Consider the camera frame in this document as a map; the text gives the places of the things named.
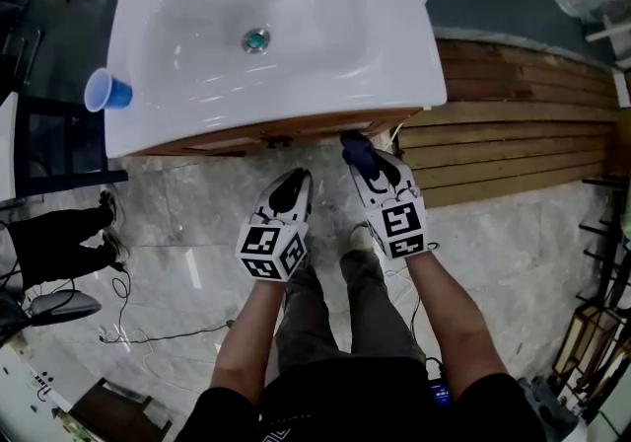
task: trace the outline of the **white sink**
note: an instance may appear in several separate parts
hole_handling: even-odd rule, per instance
[[[262,50],[244,45],[252,31],[269,37]],[[110,157],[285,117],[446,100],[423,0],[118,0],[107,68],[134,90],[129,108],[106,112]]]

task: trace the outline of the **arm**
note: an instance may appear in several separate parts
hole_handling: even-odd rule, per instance
[[[478,379],[507,373],[482,313],[434,255],[410,257],[407,267],[441,347],[454,400]]]
[[[210,382],[212,388],[236,391],[258,405],[284,292],[282,282],[256,281],[221,346]]]

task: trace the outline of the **wooden cabinet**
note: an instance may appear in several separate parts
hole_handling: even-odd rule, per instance
[[[264,149],[306,145],[347,130],[367,136],[396,127],[419,109],[363,110],[294,117],[183,138],[135,153],[142,156],[244,156]]]

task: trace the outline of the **plastic cup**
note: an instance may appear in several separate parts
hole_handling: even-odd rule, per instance
[[[88,79],[84,93],[86,109],[98,112],[103,109],[124,109],[131,103],[131,86],[113,77],[106,68],[100,68]]]

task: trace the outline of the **person's leg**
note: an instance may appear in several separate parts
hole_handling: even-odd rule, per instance
[[[299,269],[286,287],[285,315],[276,334],[278,371],[295,365],[346,356],[337,348],[322,287],[312,266]]]
[[[113,212],[105,206],[84,210],[56,210],[12,223],[9,231],[17,242],[25,238],[31,244],[42,241],[46,244],[78,245],[97,235],[112,220]]]
[[[28,262],[20,266],[27,290],[43,282],[76,279],[103,270],[116,262],[116,249],[109,243],[97,248],[73,246],[50,250],[45,260]]]
[[[352,352],[362,356],[406,356],[425,362],[425,353],[387,296],[368,228],[359,227],[353,235],[365,237],[351,240],[355,249],[340,261],[351,306]]]

